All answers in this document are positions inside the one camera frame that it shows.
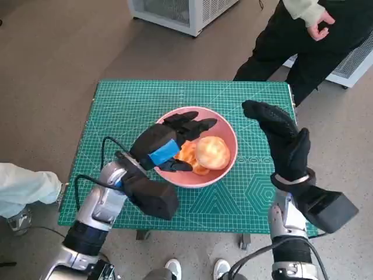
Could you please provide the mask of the bare left hand blue tape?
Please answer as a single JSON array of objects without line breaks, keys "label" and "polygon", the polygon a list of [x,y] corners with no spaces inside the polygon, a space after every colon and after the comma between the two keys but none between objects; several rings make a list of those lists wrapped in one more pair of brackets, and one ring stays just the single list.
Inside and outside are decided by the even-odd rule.
[{"label": "bare left hand blue tape", "polygon": [[215,118],[195,120],[197,111],[173,114],[145,130],[129,153],[146,171],[158,167],[165,172],[193,170],[192,165],[175,159],[186,141],[193,141],[217,123]]}]

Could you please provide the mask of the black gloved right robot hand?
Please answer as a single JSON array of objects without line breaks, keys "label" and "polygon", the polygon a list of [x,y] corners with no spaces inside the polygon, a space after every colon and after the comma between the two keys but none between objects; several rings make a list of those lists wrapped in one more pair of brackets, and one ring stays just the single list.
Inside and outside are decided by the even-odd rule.
[{"label": "black gloved right robot hand", "polygon": [[242,103],[244,115],[256,120],[268,140],[275,174],[292,182],[308,175],[311,148],[309,130],[298,129],[290,115],[280,107],[247,100]]}]

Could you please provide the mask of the person's hand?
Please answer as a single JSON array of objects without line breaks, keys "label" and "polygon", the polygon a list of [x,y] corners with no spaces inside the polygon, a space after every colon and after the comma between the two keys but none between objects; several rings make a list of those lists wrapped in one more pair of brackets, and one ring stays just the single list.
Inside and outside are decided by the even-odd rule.
[{"label": "person's hand", "polygon": [[325,10],[316,24],[307,27],[307,32],[314,41],[321,41],[329,34],[329,26],[334,23],[335,19]]}]

